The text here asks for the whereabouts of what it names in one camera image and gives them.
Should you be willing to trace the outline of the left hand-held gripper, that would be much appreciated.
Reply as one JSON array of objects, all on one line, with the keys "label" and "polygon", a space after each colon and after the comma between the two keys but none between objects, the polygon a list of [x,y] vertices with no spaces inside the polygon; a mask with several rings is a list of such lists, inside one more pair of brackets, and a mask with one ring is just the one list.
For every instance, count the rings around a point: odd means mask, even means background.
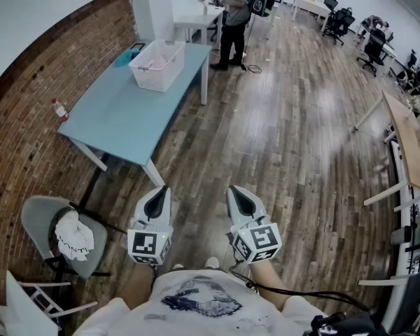
[{"label": "left hand-held gripper", "polygon": [[171,190],[167,186],[151,190],[137,202],[134,227],[127,231],[127,252],[135,263],[163,264],[172,245],[170,216]]}]

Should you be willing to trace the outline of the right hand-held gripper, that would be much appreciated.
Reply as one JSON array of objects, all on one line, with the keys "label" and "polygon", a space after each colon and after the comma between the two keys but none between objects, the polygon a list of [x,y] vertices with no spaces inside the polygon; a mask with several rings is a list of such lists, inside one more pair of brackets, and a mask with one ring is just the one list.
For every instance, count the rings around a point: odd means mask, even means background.
[{"label": "right hand-held gripper", "polygon": [[228,187],[226,199],[234,249],[248,264],[272,259],[282,247],[281,235],[261,199],[238,185]]}]

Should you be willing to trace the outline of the white plastic laundry basket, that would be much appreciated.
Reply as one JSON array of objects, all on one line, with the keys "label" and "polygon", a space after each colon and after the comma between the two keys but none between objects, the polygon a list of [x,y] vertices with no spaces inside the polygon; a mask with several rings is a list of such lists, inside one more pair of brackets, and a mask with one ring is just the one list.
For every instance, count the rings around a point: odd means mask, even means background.
[{"label": "white plastic laundry basket", "polygon": [[[178,75],[182,72],[185,60],[184,42],[154,40],[148,44],[130,63],[135,81],[139,88],[156,92],[166,92]],[[161,55],[167,60],[162,70],[144,71],[138,68],[140,64]]]}]

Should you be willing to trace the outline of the pink garment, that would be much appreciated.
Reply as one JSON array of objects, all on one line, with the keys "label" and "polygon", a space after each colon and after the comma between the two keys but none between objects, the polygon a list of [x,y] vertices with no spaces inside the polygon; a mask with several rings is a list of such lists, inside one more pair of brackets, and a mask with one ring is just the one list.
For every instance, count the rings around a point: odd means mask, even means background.
[{"label": "pink garment", "polygon": [[148,70],[162,70],[167,64],[167,60],[164,59],[163,56],[158,55],[153,59],[144,62],[138,66],[139,69],[148,71]]}]

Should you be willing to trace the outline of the person's left forearm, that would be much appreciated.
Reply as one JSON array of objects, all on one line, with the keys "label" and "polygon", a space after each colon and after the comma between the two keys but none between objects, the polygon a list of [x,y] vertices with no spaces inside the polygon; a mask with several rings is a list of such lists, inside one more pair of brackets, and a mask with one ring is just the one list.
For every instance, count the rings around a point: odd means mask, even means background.
[{"label": "person's left forearm", "polygon": [[156,271],[153,266],[136,264],[129,279],[119,292],[129,309],[135,309],[147,302],[152,293]]}]

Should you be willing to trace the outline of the person's right forearm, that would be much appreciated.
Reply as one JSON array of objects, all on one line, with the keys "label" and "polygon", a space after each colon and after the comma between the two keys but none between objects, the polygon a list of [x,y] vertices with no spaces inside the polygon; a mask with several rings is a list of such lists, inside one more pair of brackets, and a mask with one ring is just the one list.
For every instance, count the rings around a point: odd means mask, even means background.
[{"label": "person's right forearm", "polygon": [[[268,288],[285,289],[282,280],[269,260],[251,263],[249,269],[251,271],[252,280],[257,284]],[[272,303],[280,312],[283,310],[284,304],[288,299],[287,295],[274,293],[264,288],[260,288],[259,294],[262,298]]]}]

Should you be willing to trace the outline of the white crumpled garment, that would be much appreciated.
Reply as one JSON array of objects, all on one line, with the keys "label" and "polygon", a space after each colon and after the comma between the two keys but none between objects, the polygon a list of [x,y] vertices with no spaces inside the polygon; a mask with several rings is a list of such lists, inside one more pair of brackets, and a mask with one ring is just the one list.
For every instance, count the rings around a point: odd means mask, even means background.
[{"label": "white crumpled garment", "polygon": [[66,212],[55,226],[55,235],[60,253],[70,260],[86,261],[95,248],[91,229],[80,222],[76,210]]}]

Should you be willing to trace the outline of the person's white printed shirt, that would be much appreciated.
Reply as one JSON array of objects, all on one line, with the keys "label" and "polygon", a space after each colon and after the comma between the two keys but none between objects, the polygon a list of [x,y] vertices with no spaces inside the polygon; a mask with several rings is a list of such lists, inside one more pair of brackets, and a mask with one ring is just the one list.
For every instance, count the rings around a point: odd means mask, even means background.
[{"label": "person's white printed shirt", "polygon": [[303,336],[322,314],[299,296],[278,310],[219,269],[182,269],[160,276],[134,309],[112,299],[73,336]]}]

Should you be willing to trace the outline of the grey shell chair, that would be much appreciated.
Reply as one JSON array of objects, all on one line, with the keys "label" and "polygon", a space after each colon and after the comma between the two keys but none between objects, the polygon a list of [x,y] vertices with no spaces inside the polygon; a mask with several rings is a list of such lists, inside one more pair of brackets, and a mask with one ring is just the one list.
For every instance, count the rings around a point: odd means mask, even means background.
[{"label": "grey shell chair", "polygon": [[[95,248],[87,255],[87,260],[69,260],[61,253],[54,254],[50,238],[54,222],[60,219],[61,213],[74,209],[79,212],[79,221],[88,226],[93,232]],[[121,229],[109,225],[93,211],[83,209],[79,205],[63,198],[35,195],[27,199],[21,209],[22,226],[33,241],[36,249],[49,268],[56,272],[56,280],[63,274],[72,274],[88,279],[89,277],[110,277],[109,272],[100,272],[99,263],[106,247],[109,228],[123,232]]]}]

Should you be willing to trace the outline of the red-capped water bottle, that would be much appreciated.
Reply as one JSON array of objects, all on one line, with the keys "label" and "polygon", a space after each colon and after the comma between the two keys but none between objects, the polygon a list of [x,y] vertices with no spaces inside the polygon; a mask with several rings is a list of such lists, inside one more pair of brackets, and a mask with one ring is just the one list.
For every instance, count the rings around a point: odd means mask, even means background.
[{"label": "red-capped water bottle", "polygon": [[60,101],[57,99],[52,99],[52,107],[55,111],[55,114],[60,118],[62,122],[65,122],[69,119],[69,112]]}]

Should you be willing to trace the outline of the white wooden stool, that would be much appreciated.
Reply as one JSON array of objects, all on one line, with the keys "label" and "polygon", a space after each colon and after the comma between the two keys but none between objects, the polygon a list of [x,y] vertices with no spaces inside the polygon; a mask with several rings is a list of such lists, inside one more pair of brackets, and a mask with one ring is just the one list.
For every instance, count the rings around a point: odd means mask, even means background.
[{"label": "white wooden stool", "polygon": [[82,304],[78,307],[73,307],[70,309],[63,309],[52,297],[50,297],[46,289],[52,289],[53,292],[56,290],[60,291],[62,287],[71,286],[70,281],[63,282],[52,282],[52,283],[30,283],[18,281],[17,284],[23,289],[31,290],[29,297],[30,299],[38,305],[43,313],[49,319],[56,319],[63,316],[72,315],[78,312],[81,312],[86,309],[90,309],[98,305],[98,301],[94,301],[87,304]]}]

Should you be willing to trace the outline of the teal fluffy cloth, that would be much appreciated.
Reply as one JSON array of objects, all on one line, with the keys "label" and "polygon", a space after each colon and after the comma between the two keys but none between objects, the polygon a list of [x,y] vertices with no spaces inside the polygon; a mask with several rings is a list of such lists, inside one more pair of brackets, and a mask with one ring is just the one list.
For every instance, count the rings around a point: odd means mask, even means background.
[{"label": "teal fluffy cloth", "polygon": [[114,62],[115,67],[127,66],[140,53],[139,49],[129,49],[123,52]]}]

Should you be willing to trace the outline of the black equipment pack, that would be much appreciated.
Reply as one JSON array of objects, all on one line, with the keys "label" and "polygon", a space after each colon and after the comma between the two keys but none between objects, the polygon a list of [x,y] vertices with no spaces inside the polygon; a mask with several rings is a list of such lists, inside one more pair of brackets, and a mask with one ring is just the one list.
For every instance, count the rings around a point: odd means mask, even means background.
[{"label": "black equipment pack", "polygon": [[384,327],[367,312],[346,317],[345,313],[315,316],[304,336],[389,336]]}]

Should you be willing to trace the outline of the wooden top table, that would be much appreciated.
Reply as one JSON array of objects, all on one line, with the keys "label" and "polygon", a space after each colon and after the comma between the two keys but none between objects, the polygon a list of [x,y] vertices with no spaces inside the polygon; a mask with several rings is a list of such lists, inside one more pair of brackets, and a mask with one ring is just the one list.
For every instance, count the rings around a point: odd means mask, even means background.
[{"label": "wooden top table", "polygon": [[405,178],[387,190],[365,200],[363,205],[366,207],[410,186],[420,190],[420,127],[413,112],[387,92],[382,92],[381,97],[354,125],[354,129],[358,130],[380,104],[385,104],[391,117],[405,168]]}]

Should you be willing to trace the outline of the long white desk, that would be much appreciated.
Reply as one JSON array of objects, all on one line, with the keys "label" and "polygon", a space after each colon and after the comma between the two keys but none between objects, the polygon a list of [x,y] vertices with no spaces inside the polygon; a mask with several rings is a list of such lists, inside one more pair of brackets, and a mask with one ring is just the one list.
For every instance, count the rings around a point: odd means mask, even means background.
[{"label": "long white desk", "polygon": [[296,15],[299,10],[305,10],[309,13],[313,13],[317,16],[317,20],[324,18],[324,22],[321,31],[324,32],[328,18],[331,14],[331,10],[324,3],[314,0],[293,0],[292,4],[292,21],[296,19]]}]

